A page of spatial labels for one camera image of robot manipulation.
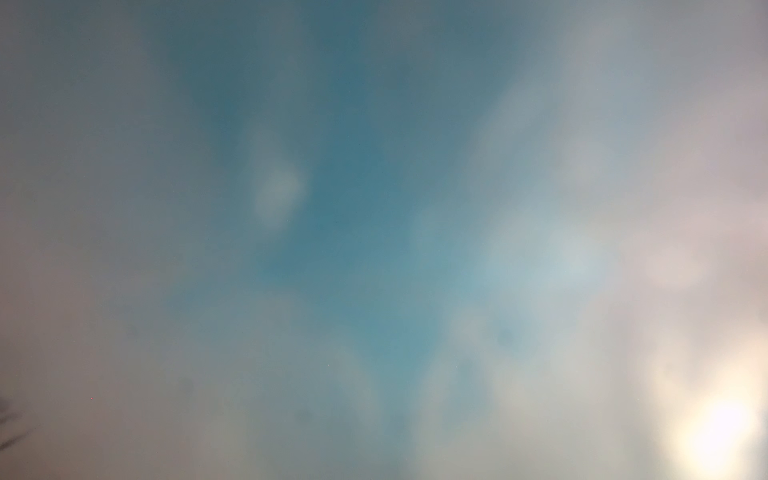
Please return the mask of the clear bubble wrap sheet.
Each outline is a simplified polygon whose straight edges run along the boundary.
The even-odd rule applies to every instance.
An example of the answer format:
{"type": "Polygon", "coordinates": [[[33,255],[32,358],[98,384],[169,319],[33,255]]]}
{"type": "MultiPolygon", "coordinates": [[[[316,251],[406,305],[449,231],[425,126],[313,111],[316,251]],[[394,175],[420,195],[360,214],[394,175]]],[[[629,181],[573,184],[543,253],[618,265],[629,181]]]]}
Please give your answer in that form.
{"type": "Polygon", "coordinates": [[[5,1],[5,479],[763,479],[763,1],[5,1]]]}

